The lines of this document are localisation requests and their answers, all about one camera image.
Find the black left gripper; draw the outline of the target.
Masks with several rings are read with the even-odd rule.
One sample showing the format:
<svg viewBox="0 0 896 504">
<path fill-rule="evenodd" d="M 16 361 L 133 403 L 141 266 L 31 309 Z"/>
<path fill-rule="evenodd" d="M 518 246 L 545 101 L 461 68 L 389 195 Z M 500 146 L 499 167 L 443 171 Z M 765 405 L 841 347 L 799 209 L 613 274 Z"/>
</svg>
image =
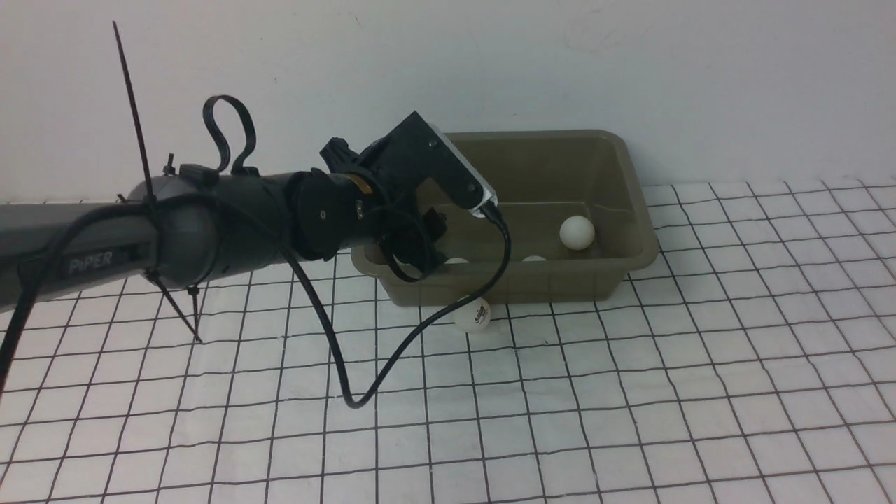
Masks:
<svg viewBox="0 0 896 504">
<path fill-rule="evenodd" d="M 447 262 L 435 243 L 445 217 L 420 213 L 414 191 L 377 165 L 388 141 L 362 152 L 332 138 L 322 150 L 328 170 L 313 168 L 290 178 L 290 243 L 303 261 L 330 260 L 338 252 L 376 246 L 403 281 L 421 281 Z"/>
</svg>

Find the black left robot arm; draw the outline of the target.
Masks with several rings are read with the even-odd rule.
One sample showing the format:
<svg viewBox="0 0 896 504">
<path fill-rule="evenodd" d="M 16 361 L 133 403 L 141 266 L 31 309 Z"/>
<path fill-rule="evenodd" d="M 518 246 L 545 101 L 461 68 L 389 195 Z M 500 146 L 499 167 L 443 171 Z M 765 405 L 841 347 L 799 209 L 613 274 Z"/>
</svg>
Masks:
<svg viewBox="0 0 896 504">
<path fill-rule="evenodd" d="M 143 186 L 124 203 L 2 207 L 2 310 L 9 312 L 41 269 L 36 299 L 49 300 L 144 272 L 170 290 L 283 262 L 330 260 L 374 244 L 419 272 L 445 256 L 445 224 L 417 210 L 425 182 L 464 188 L 464 164 L 434 133 L 393 131 L 362 152 L 342 138 L 322 150 L 325 169 L 269 176 L 218 174 L 183 164 L 155 176 L 154 209 Z"/>
</svg>

